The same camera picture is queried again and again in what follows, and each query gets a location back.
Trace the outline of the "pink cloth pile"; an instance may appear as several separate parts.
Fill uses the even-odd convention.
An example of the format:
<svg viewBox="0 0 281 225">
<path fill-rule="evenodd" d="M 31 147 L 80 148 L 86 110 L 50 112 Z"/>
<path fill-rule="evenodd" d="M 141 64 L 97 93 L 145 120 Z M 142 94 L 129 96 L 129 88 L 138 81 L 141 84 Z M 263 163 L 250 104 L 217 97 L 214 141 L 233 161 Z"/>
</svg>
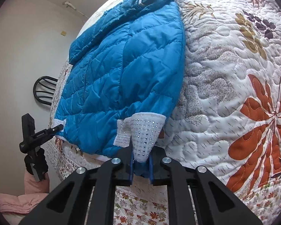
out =
<svg viewBox="0 0 281 225">
<path fill-rule="evenodd" d="M 25 193 L 20 196 L 0 193 L 0 212 L 28 214 L 50 192 L 50 178 L 45 173 L 44 180 L 36 182 L 33 175 L 25 172 Z"/>
</svg>

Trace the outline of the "black metal chair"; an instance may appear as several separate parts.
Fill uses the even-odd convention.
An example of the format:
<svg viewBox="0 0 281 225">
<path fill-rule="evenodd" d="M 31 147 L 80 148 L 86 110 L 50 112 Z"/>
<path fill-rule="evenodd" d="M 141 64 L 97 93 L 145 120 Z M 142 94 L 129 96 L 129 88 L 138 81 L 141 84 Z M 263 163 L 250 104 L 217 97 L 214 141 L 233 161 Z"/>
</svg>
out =
<svg viewBox="0 0 281 225">
<path fill-rule="evenodd" d="M 34 99 L 45 106 L 51 106 L 58 79 L 51 76 L 41 76 L 33 86 Z"/>
</svg>

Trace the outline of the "blue quilted puffer jacket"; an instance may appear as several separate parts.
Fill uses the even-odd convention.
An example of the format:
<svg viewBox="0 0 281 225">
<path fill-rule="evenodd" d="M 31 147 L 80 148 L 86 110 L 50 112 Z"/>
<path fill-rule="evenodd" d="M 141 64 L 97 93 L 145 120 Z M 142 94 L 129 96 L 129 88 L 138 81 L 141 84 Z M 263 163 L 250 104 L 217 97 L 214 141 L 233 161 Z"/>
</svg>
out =
<svg viewBox="0 0 281 225">
<path fill-rule="evenodd" d="M 132 145 L 134 172 L 145 175 L 178 102 L 185 44 L 175 0 L 123 0 L 105 11 L 69 49 L 57 137 L 108 158 Z"/>
</svg>

